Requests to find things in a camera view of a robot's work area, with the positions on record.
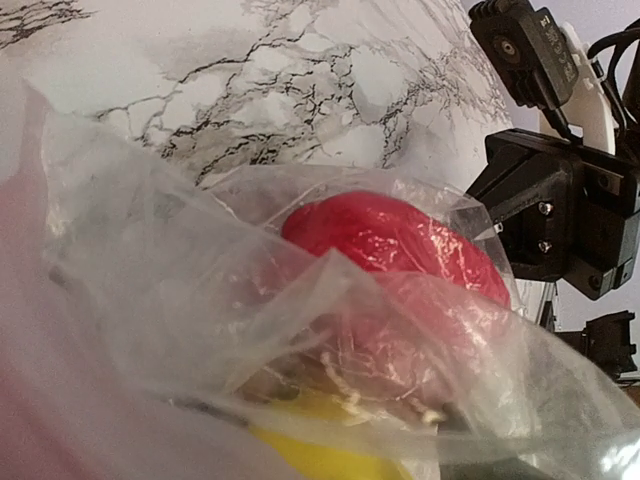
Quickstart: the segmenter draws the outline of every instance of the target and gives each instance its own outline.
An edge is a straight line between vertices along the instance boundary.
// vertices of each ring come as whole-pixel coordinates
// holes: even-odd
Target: black cable
[[[635,22],[633,22],[631,25],[625,28],[625,31],[633,30],[635,28],[640,28],[640,20],[636,20]],[[620,91],[618,89],[618,79],[616,78],[616,70],[618,68],[618,63],[620,63],[622,56],[629,49],[629,47],[631,47],[631,45],[634,44],[634,42],[635,42],[634,40],[629,40],[629,41],[618,43],[615,46],[616,48],[613,51],[613,55],[611,56],[611,61],[609,62],[609,69],[607,71],[607,78],[611,81],[612,87],[615,88],[617,92]]]
[[[625,31],[633,30],[639,27],[640,27],[640,20],[636,20],[631,25],[629,25],[625,29]],[[611,83],[611,87],[615,91],[618,99],[620,100],[620,103],[623,103],[623,102],[622,102],[622,99],[620,98],[620,89],[618,88],[618,79],[616,75],[616,70],[618,69],[618,64],[620,63],[620,60],[622,59],[623,55],[634,43],[635,43],[635,40],[631,40],[627,42],[621,42],[618,45],[616,45],[615,49],[613,50],[613,55],[611,56],[611,61],[609,62],[607,78],[608,78],[608,81]],[[629,111],[626,108],[624,108],[624,113],[629,123],[634,123],[634,124],[638,123],[637,119],[634,118],[633,115],[631,115],[631,113],[629,113]]]
[[[599,53],[607,48],[615,47],[606,78],[604,77],[604,71],[599,62],[593,62],[593,69],[598,77],[603,78],[602,88],[611,105],[613,117],[618,123],[619,139],[623,139],[626,136],[629,123],[636,123],[636,120],[627,111],[620,96],[620,90],[618,89],[618,82],[616,80],[616,69],[626,50],[633,45],[634,42],[640,40],[639,27],[640,20],[637,20],[629,25],[625,31],[614,33],[598,40],[591,46],[587,53],[589,59],[593,60]]]
[[[602,70],[600,62],[593,62],[592,67],[599,78],[604,78],[604,71]],[[609,100],[609,104],[611,105],[611,113],[613,114],[613,118],[618,123],[618,136],[620,138],[624,138],[627,133],[628,122],[627,115],[625,114],[624,104],[622,103],[622,98],[620,98],[620,93],[615,88],[613,88],[608,78],[606,78],[602,82],[602,89],[604,90],[604,94],[606,95],[607,100]]]
[[[607,48],[615,47],[621,42],[634,42],[636,40],[640,40],[640,28],[631,28],[630,30],[607,35],[591,45],[587,56],[589,59],[593,59]]]
[[[543,110],[543,113],[551,128],[558,132],[562,138],[569,140],[575,145],[582,145],[582,139],[571,131],[569,121],[561,108],[556,110]]]

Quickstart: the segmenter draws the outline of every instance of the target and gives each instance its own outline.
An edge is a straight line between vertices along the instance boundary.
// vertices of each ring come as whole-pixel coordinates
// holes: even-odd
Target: yellow fruit
[[[349,418],[330,396],[309,390],[301,392],[295,400],[276,401],[272,406],[288,413],[325,420]],[[412,480],[402,466],[390,460],[300,442],[257,427],[250,427],[250,430],[310,480]]]

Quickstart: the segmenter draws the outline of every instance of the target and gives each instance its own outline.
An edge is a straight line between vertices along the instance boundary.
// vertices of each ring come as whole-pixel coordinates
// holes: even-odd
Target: marble surface
[[[5,0],[0,48],[58,109],[203,186],[309,162],[464,189],[509,125],[458,0]]]

